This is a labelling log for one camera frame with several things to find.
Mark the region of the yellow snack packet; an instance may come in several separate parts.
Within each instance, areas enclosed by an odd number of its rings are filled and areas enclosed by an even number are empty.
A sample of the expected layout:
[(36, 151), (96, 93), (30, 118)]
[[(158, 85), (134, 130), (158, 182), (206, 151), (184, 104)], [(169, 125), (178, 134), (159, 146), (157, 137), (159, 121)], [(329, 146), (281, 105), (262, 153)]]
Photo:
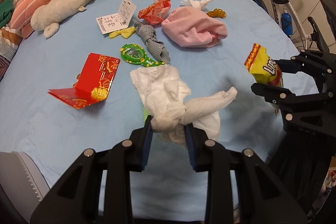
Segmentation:
[(282, 71), (279, 65), (266, 53), (266, 48), (254, 43), (244, 66), (258, 84), (283, 87)]

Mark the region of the pink cloth hat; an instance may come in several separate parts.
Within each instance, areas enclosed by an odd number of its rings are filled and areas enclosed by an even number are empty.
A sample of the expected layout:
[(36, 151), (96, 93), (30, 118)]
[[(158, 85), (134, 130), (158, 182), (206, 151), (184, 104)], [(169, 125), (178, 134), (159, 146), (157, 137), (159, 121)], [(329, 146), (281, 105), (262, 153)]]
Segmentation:
[(173, 10), (161, 26), (173, 42), (184, 48), (211, 48), (228, 36), (224, 23), (188, 6)]

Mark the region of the large white tissue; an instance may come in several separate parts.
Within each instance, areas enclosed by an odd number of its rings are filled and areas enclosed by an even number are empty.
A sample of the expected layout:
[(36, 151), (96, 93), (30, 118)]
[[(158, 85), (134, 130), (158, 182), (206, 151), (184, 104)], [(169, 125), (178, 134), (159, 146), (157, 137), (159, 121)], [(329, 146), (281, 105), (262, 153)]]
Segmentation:
[(152, 116), (151, 126), (166, 142), (186, 145), (184, 127), (192, 124), (205, 130), (209, 139), (218, 140), (221, 131), (219, 111), (232, 103), (238, 91), (231, 87), (208, 97), (185, 101), (191, 94), (188, 85), (171, 65), (138, 68), (130, 72), (133, 86), (144, 109)]

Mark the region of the green toy watch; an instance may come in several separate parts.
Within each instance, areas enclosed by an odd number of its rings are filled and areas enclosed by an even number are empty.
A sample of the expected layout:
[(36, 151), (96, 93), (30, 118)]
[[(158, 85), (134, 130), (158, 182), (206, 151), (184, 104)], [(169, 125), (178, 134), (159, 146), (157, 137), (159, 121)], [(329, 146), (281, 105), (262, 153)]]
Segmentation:
[(143, 47), (138, 44), (125, 44), (120, 48), (120, 54), (127, 63), (142, 65), (145, 68), (165, 65), (163, 61), (156, 61), (148, 57)]

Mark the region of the light blue bed sheet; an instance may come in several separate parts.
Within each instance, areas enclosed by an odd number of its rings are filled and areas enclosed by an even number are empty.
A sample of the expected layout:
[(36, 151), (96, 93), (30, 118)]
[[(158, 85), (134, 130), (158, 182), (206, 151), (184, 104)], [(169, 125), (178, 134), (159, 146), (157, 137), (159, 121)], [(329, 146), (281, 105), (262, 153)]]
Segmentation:
[[(1, 151), (30, 156), (49, 185), (86, 149), (104, 151), (143, 126), (143, 106), (130, 73), (134, 65), (120, 62), (104, 102), (76, 110), (51, 96), (50, 89), (70, 88), (90, 53), (119, 57), (120, 48), (141, 44), (104, 36), (96, 18), (118, 11), (122, 0), (96, 0), (62, 23), (49, 39), (34, 32), (21, 42), (1, 80)], [(153, 0), (131, 0), (138, 9)], [(173, 9), (183, 0), (171, 0)], [(182, 48), (158, 27), (171, 65), (191, 90), (191, 98), (211, 96), (235, 87), (236, 99), (220, 111), (219, 142), (227, 149), (253, 149), (268, 158), (284, 136), (280, 114), (251, 91), (254, 77), (244, 61), (254, 43), (273, 59), (289, 59), (298, 51), (274, 20), (251, 0), (213, 0), (209, 9), (227, 13), (228, 36), (212, 48)]]

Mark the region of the small white knotted tissue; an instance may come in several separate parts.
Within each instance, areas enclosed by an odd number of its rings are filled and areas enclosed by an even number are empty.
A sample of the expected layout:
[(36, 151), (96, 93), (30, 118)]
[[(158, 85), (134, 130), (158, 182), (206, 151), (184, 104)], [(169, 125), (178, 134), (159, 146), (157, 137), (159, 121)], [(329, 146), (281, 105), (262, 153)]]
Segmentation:
[(196, 0), (183, 0), (181, 1), (181, 4), (184, 6), (189, 6), (193, 7), (199, 10), (204, 10), (207, 5), (212, 2), (213, 0), (201, 0), (201, 1), (196, 1)]

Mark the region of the green paper scrap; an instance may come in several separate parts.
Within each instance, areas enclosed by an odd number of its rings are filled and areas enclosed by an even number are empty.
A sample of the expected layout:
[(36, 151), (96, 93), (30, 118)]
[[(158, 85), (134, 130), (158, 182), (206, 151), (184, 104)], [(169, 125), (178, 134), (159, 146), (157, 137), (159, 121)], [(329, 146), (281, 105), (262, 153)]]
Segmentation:
[(143, 106), (143, 121), (146, 123), (148, 116), (151, 116), (150, 112), (147, 111), (146, 107)]

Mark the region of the red gold envelope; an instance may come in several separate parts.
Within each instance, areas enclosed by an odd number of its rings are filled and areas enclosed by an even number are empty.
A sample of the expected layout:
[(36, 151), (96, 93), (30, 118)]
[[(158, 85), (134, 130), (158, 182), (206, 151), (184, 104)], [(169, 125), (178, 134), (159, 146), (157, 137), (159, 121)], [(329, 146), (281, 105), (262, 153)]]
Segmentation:
[(75, 109), (102, 102), (108, 98), (119, 64), (116, 57), (90, 53), (73, 87), (50, 89), (48, 94)]

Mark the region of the grey knotted mesh cloth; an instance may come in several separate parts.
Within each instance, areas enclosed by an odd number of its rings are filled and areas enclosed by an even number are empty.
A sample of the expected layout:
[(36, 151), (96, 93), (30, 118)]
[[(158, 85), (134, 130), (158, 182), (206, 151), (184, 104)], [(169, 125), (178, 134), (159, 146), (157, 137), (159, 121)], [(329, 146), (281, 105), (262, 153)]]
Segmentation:
[(149, 53), (157, 60), (170, 64), (169, 52), (163, 42), (157, 40), (157, 34), (153, 26), (133, 20), (135, 32), (141, 38)]

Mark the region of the orange crumpled plastic wrapper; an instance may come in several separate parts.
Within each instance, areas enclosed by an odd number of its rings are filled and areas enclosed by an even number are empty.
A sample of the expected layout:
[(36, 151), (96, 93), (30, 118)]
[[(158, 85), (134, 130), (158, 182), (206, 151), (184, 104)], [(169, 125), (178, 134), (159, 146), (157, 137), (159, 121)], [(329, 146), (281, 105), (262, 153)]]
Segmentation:
[(162, 23), (171, 8), (171, 0), (153, 0), (153, 3), (138, 12), (138, 19), (150, 25)]

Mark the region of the yellow bow tie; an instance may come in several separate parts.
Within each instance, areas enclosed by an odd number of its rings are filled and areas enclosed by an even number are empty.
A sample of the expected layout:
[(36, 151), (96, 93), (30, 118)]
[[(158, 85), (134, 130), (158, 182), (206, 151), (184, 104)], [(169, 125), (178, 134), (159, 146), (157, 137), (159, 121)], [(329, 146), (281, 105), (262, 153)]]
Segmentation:
[(117, 36), (120, 35), (124, 39), (128, 39), (134, 33), (135, 33), (135, 27), (131, 26), (131, 27), (128, 27), (128, 28), (124, 28), (124, 29), (121, 29), (121, 30), (117, 30), (117, 31), (111, 32), (109, 34), (109, 38), (112, 39), (112, 38), (115, 38), (115, 37), (117, 37)]

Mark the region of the striped folded clothes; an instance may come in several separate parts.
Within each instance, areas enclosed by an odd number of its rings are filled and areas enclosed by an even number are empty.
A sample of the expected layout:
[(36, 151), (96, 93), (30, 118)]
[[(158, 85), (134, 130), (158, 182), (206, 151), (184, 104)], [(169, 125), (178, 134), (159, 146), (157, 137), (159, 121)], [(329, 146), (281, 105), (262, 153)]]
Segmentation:
[(0, 39), (0, 78), (2, 80), (23, 39), (22, 32), (6, 25), (1, 28)]

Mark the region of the white instruction leaflet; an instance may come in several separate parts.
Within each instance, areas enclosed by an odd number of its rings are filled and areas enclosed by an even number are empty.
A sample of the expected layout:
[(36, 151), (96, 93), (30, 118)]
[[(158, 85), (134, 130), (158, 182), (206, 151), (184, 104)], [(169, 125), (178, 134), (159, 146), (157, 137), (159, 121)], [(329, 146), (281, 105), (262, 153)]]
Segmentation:
[(131, 0), (122, 0), (117, 13), (96, 18), (101, 33), (105, 35), (128, 28), (136, 8)]

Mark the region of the white plush seal toy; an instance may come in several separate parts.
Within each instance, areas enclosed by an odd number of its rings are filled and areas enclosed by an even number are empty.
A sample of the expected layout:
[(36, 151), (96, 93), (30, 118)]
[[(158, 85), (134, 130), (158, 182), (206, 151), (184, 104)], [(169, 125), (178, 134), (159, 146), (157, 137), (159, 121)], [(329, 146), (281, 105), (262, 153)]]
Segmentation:
[(49, 39), (58, 32), (61, 22), (85, 11), (91, 1), (94, 0), (51, 0), (35, 10), (30, 24), (34, 31), (43, 32), (44, 37)]

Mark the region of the green garment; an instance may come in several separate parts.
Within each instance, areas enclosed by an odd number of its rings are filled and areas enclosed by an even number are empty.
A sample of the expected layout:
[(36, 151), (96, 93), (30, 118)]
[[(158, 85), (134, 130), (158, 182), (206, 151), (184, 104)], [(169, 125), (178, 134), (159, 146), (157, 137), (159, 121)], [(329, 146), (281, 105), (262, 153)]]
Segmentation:
[(14, 12), (12, 0), (5, 0), (0, 4), (0, 28), (9, 23)]

